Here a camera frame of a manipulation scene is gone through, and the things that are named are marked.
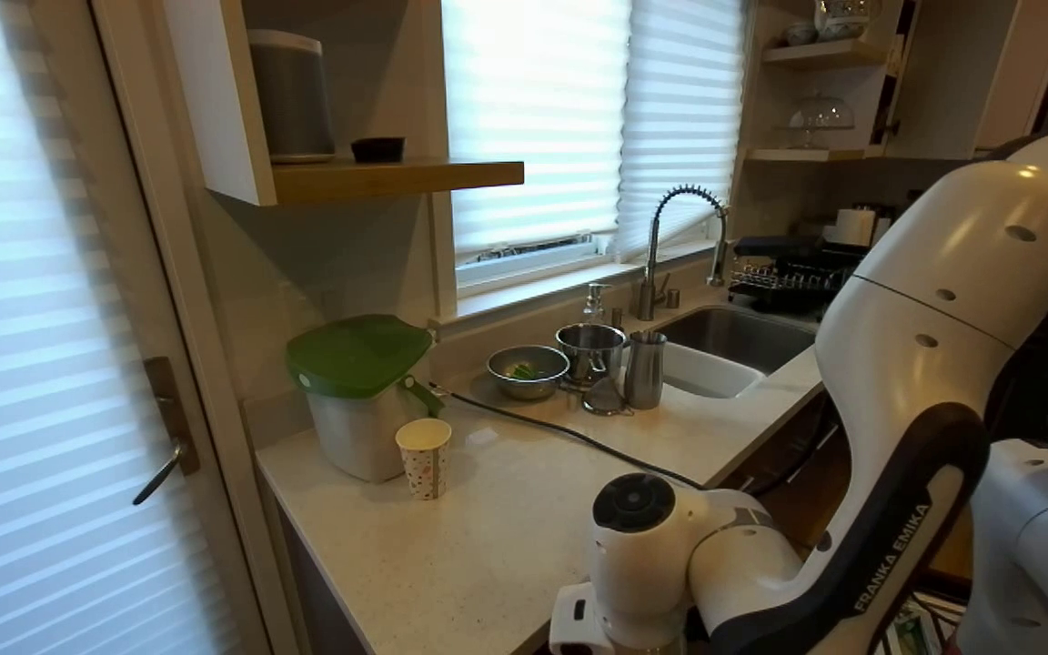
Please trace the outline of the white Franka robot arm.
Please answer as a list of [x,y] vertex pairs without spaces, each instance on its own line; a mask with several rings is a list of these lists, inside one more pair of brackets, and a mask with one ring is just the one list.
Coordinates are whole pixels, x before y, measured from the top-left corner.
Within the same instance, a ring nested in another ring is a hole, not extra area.
[[1048,314],[1048,135],[943,173],[855,266],[814,332],[852,474],[798,552],[736,489],[623,474],[593,499],[588,576],[554,600],[554,655],[846,655],[991,462],[985,399]]

